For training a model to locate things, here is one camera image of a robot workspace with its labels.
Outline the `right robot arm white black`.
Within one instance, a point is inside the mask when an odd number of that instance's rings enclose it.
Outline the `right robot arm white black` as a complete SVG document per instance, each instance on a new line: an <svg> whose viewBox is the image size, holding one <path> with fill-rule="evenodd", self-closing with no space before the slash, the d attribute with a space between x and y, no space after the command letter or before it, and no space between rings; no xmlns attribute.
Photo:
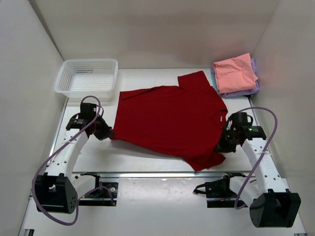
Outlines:
<svg viewBox="0 0 315 236"><path fill-rule="evenodd" d="M193 193L206 195L208 203L218 202L223 206L233 200L235 209L248 207L250 219L257 228L291 228L301 199L281 178L267 150L271 140L261 126L253 125L253 117L245 109L230 115L216 151L235 152L240 146L252 170L247 176L230 173L222 179L205 182L196 186Z"/></svg>

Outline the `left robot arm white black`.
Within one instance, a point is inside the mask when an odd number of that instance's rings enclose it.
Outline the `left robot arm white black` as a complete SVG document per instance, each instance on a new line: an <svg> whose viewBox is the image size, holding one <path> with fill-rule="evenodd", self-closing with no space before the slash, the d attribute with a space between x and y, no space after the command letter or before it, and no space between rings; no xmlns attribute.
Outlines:
<svg viewBox="0 0 315 236"><path fill-rule="evenodd" d="M53 156L44 173L35 179L37 210L71 214L86 193L99 195L103 183L96 175L74 176L73 169L89 137L102 141L113 135L112 127L101 116L100 106L81 103L80 112L70 118L65 128L62 149Z"/></svg>

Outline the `red t shirt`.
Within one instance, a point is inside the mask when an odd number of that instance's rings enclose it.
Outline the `red t shirt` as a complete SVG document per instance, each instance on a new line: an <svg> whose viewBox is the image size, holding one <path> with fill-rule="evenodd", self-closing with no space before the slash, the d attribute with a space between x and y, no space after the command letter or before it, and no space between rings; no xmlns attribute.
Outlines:
<svg viewBox="0 0 315 236"><path fill-rule="evenodd" d="M225 160L215 148L227 111L205 73L198 71L178 77L176 86L122 91L113 139L182 158L201 171Z"/></svg>

